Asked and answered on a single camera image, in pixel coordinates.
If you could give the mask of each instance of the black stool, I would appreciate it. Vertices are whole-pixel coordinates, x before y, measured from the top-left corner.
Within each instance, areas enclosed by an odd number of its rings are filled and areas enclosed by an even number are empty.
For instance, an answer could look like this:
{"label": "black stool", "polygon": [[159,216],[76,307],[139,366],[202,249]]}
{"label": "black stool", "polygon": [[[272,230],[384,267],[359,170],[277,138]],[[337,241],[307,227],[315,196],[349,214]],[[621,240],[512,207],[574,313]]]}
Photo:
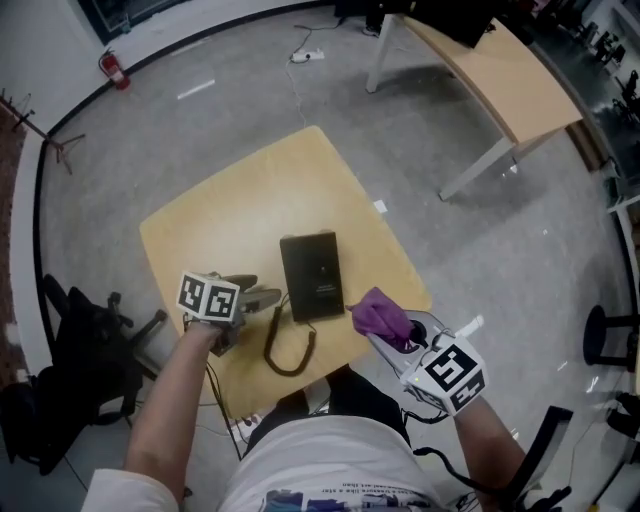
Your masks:
{"label": "black stool", "polygon": [[[640,315],[607,317],[602,306],[595,306],[584,328],[582,353],[585,362],[591,366],[603,364],[608,366],[623,366],[630,372],[636,370],[636,356],[638,353],[638,334],[635,332],[640,326]],[[634,331],[627,337],[627,355],[625,357],[608,357],[602,355],[602,349],[607,341],[607,329],[614,327],[632,327]]]}

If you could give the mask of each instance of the light wood tabletop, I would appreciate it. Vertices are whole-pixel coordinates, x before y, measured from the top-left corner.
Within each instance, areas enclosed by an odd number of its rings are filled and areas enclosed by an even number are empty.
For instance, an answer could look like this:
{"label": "light wood tabletop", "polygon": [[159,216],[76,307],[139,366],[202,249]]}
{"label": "light wood tabletop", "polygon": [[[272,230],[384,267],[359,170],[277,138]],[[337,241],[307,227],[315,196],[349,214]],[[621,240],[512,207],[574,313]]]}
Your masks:
{"label": "light wood tabletop", "polygon": [[493,20],[475,48],[408,16],[404,24],[426,42],[519,145],[582,119],[564,89],[509,29]]}
{"label": "light wood tabletop", "polygon": [[[142,241],[169,315],[182,332],[175,306],[182,271],[257,274],[259,283],[286,291],[279,241],[323,229],[336,232],[345,304],[378,286],[407,309],[429,310],[431,297],[371,199],[317,127],[265,147],[218,172],[151,215]],[[295,368],[309,327],[285,307],[273,359]],[[369,342],[348,312],[313,322],[316,350],[298,377],[282,377],[263,359],[273,308],[247,317],[239,344],[209,361],[220,379],[230,416],[273,405],[362,356]]]}

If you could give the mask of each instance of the purple cloth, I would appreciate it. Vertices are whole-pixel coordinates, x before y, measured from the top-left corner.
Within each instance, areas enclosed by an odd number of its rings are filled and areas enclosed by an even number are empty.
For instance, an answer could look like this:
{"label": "purple cloth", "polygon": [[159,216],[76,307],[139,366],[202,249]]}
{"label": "purple cloth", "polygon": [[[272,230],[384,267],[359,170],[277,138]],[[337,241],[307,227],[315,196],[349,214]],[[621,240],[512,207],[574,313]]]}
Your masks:
{"label": "purple cloth", "polygon": [[352,313],[353,328],[360,334],[377,334],[400,352],[412,351],[411,320],[380,288],[372,288],[358,304],[347,309]]}

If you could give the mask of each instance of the forearm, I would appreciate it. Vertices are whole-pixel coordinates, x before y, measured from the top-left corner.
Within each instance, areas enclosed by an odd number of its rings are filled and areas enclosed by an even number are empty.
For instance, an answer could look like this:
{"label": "forearm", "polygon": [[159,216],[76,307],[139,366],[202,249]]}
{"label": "forearm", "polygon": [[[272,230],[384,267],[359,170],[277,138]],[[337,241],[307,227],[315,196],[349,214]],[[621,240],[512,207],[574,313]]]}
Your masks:
{"label": "forearm", "polygon": [[[525,453],[491,406],[477,398],[455,417],[455,424],[471,478],[497,489],[508,485]],[[485,512],[496,508],[494,499],[477,495]]]}
{"label": "forearm", "polygon": [[207,356],[217,331],[194,325],[180,339],[131,432],[124,469],[165,484],[180,502]]}

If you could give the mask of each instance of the person's right arm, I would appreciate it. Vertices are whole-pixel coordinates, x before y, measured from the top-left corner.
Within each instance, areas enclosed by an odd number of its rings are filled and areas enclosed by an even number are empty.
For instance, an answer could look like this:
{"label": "person's right arm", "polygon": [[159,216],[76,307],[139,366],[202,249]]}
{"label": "person's right arm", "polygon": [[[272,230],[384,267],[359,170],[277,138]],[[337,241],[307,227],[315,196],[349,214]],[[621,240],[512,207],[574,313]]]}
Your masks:
{"label": "person's right arm", "polygon": [[[525,453],[484,398],[476,398],[454,418],[469,476],[500,489],[513,479]],[[495,498],[476,492],[482,510],[497,510]]]}

